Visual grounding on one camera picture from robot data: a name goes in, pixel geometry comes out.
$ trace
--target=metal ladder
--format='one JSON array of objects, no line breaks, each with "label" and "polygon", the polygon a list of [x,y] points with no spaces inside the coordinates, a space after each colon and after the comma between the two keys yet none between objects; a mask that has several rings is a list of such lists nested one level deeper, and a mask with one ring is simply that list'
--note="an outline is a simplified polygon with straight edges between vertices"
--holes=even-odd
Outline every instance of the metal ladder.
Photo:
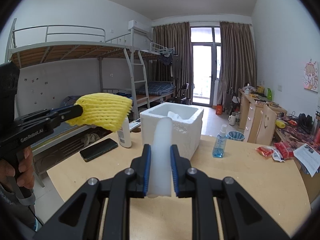
[{"label": "metal ladder", "polygon": [[[127,52],[127,49],[124,48],[124,55],[127,60],[129,70],[130,70],[130,77],[131,77],[131,93],[133,97],[133,118],[134,120],[137,120],[139,118],[138,113],[138,102],[147,100],[147,106],[150,108],[150,100],[149,100],[149,91],[148,91],[148,83],[147,83],[147,72],[146,72],[146,66],[144,65],[141,52],[138,50],[139,60],[140,63],[134,63],[134,52],[131,52],[130,58]],[[135,81],[134,80],[134,66],[142,66],[143,69],[143,80]],[[137,94],[136,94],[136,86],[137,83],[144,83],[145,89],[146,89],[146,96],[143,98],[140,98],[137,100]]]}]

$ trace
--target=patterned tablecloth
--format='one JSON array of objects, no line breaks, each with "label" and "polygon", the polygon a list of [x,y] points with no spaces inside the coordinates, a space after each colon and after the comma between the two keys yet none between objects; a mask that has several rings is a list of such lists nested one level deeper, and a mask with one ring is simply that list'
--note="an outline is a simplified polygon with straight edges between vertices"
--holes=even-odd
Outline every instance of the patterned tablecloth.
[{"label": "patterned tablecloth", "polygon": [[[320,154],[320,144],[314,143],[314,136],[307,134],[301,127],[293,126],[288,121],[295,119],[292,116],[281,116],[278,115],[278,119],[285,122],[284,128],[279,128],[276,126],[276,129],[281,133],[284,137],[285,141],[291,146],[292,149],[297,149],[303,144],[307,143],[310,145],[317,153]],[[306,167],[301,163],[302,170],[305,174],[309,174]]]}]

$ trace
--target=silver screw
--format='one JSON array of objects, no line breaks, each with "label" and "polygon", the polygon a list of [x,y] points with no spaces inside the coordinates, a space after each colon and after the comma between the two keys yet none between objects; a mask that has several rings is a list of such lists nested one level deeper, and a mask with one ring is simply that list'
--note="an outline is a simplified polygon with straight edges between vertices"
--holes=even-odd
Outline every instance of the silver screw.
[{"label": "silver screw", "polygon": [[88,179],[88,184],[93,186],[93,185],[96,185],[98,182],[98,179],[97,178],[90,178]]},{"label": "silver screw", "polygon": [[134,174],[134,169],[133,168],[127,168],[124,170],[124,173],[127,175]]},{"label": "silver screw", "polygon": [[196,168],[189,168],[188,170],[187,170],[187,172],[189,173],[189,174],[196,174],[197,173],[197,169]]},{"label": "silver screw", "polygon": [[235,182],[235,180],[231,177],[224,178],[224,181],[226,184],[233,184]]}]

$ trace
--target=brown curtain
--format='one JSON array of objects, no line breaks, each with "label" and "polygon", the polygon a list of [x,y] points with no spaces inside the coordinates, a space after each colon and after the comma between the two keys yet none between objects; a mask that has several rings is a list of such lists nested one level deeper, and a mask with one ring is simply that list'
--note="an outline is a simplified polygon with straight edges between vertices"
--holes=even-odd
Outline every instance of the brown curtain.
[{"label": "brown curtain", "polygon": [[248,24],[220,22],[221,70],[217,104],[225,104],[225,94],[236,94],[245,83],[256,86],[257,67],[253,40]]},{"label": "brown curtain", "polygon": [[[188,22],[156,26],[153,28],[153,41],[168,48],[175,48],[176,54],[181,58],[182,70],[180,78],[175,83],[177,89],[185,83],[189,83],[186,97],[192,97],[193,64],[191,29]],[[156,61],[156,81],[173,81],[170,75],[170,66]]]}]

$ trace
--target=glass door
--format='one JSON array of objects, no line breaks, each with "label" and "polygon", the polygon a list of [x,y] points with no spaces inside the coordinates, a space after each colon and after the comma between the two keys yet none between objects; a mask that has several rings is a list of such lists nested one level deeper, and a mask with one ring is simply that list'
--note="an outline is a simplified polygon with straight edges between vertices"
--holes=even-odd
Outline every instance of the glass door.
[{"label": "glass door", "polygon": [[216,75],[212,76],[212,45],[193,45],[193,99],[199,105],[212,106]]}]

